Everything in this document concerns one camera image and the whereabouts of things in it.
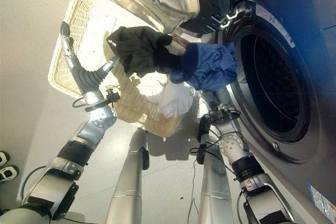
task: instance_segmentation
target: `clothes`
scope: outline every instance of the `clothes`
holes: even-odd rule
[[[171,72],[173,83],[186,81],[196,90],[218,91],[236,79],[237,61],[233,43],[226,46],[190,43],[179,69]]]
[[[187,83],[174,84],[168,79],[163,92],[147,99],[157,104],[158,111],[166,118],[175,118],[190,110],[194,101],[192,91]]]
[[[164,47],[172,42],[172,37],[150,27],[119,27],[107,42],[114,54],[120,57],[128,77],[133,73],[140,78],[154,71],[168,73],[180,61]]]
[[[137,88],[140,94],[145,95],[148,99],[163,92],[167,83],[167,75],[158,72],[148,73],[141,78]]]

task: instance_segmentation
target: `silver tube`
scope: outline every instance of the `silver tube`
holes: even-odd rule
[[[132,136],[129,152],[121,170],[108,210],[106,224],[140,224],[142,216],[141,176],[143,150],[146,145],[144,130]]]
[[[0,217],[1,224],[49,224],[49,222],[47,214],[41,216],[40,213],[25,208],[13,209]]]
[[[219,148],[207,149],[219,158]],[[204,174],[198,224],[232,224],[231,194],[225,166],[211,154],[204,157]]]

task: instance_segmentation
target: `blue clothing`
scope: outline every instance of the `blue clothing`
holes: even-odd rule
[[[173,83],[186,81],[196,90],[218,91],[237,77],[234,52],[232,42],[226,46],[190,43],[181,57],[181,68],[172,70],[170,79]]]

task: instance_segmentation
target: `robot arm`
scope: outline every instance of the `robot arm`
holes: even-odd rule
[[[113,58],[97,71],[86,71],[73,52],[70,28],[65,22],[61,26],[61,35],[68,67],[86,102],[85,110],[90,112],[90,119],[76,129],[57,157],[30,186],[22,206],[0,217],[3,224],[50,223],[50,220],[64,217],[79,188],[75,180],[83,173],[105,131],[117,119],[115,110],[108,104],[116,101],[119,95],[108,90],[105,99],[99,84],[118,59]]]
[[[220,132],[234,132],[239,129],[236,120],[229,112],[219,109],[212,118]],[[250,224],[294,223],[289,205],[264,172],[252,153],[243,146],[246,145],[240,134],[224,134],[219,142],[220,152],[226,156],[240,183],[246,198],[244,209]]]

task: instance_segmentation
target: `wicker laundry basket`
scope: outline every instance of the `wicker laundry basket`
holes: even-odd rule
[[[113,57],[106,38],[120,26],[149,26],[127,10],[109,0],[70,0],[64,21],[70,25],[74,50],[84,68],[96,70]],[[183,53],[184,47],[172,42],[169,50]],[[79,89],[67,67],[58,37],[52,57],[48,81],[55,89],[73,97],[81,97]],[[121,99],[114,104],[118,118],[156,135],[170,136],[180,122],[181,117],[165,118],[157,112],[155,104],[140,94],[137,85],[140,80],[128,78],[123,66],[118,63],[100,85],[106,94],[106,86],[115,87]]]

